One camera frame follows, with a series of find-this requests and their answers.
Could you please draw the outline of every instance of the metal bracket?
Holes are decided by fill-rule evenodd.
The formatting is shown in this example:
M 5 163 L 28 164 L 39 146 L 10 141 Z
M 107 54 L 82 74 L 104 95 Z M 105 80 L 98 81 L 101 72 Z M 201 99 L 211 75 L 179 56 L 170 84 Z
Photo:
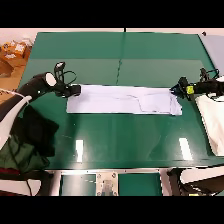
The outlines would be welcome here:
M 96 196 L 118 196 L 118 173 L 96 174 Z

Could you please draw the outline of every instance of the dark green cloth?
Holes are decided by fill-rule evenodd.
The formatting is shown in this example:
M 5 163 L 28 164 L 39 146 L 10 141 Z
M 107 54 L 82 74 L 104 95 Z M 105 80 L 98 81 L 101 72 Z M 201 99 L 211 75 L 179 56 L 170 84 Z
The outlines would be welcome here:
M 10 153 L 10 148 L 22 173 L 44 169 L 49 165 L 49 160 L 46 157 L 40 156 L 33 145 L 26 143 L 19 145 L 18 138 L 13 135 L 0 150 L 0 168 L 18 170 Z

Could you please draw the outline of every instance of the green tabletop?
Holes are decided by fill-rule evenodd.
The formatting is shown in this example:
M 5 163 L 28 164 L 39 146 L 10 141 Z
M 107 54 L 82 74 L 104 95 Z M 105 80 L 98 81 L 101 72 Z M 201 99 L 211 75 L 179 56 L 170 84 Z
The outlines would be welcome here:
M 56 62 L 77 73 L 77 83 L 171 87 L 181 76 L 199 80 L 213 65 L 197 35 L 160 33 L 38 33 L 21 85 L 53 72 Z M 53 93 L 32 103 L 60 128 L 49 169 L 208 166 L 224 159 L 212 153 L 197 107 L 178 99 L 182 116 L 67 114 L 66 99 Z M 192 159 L 183 156 L 185 138 Z M 77 162 L 76 140 L 83 140 Z

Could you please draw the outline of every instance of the robotic arm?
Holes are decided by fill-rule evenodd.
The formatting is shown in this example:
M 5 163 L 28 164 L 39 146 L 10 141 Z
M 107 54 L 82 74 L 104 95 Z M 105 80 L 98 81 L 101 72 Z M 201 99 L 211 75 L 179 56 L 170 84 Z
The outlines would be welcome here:
M 213 71 L 216 71 L 216 75 L 210 79 L 208 73 Z M 210 93 L 216 93 L 217 97 L 222 96 L 224 95 L 224 82 L 216 80 L 218 74 L 218 69 L 206 72 L 206 70 L 202 68 L 199 82 L 188 83 L 186 77 L 181 77 L 177 85 L 172 87 L 170 91 L 173 95 L 181 97 L 182 99 L 186 97 L 189 101 L 194 101 L 194 94 L 205 93 L 208 95 Z
M 48 92 L 55 92 L 56 96 L 64 98 L 80 95 L 81 86 L 71 85 L 76 78 L 68 84 L 64 83 L 64 74 L 67 73 L 64 72 L 64 67 L 65 62 L 59 62 L 55 65 L 54 75 L 46 72 L 34 76 L 17 91 L 15 96 L 0 105 L 0 150 L 9 138 L 15 118 L 28 102 Z

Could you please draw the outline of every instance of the white cloth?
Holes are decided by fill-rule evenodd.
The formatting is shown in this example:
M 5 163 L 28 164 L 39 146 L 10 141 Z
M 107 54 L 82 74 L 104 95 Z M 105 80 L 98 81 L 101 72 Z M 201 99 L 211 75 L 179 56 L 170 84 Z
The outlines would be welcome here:
M 224 156 L 224 96 L 217 100 L 223 103 L 203 95 L 196 98 L 196 103 L 213 153 L 216 156 Z
M 215 68 L 219 69 L 220 76 L 224 75 L 224 36 L 199 35 Z
M 71 96 L 67 113 L 131 113 L 182 115 L 177 97 L 168 88 L 81 85 Z

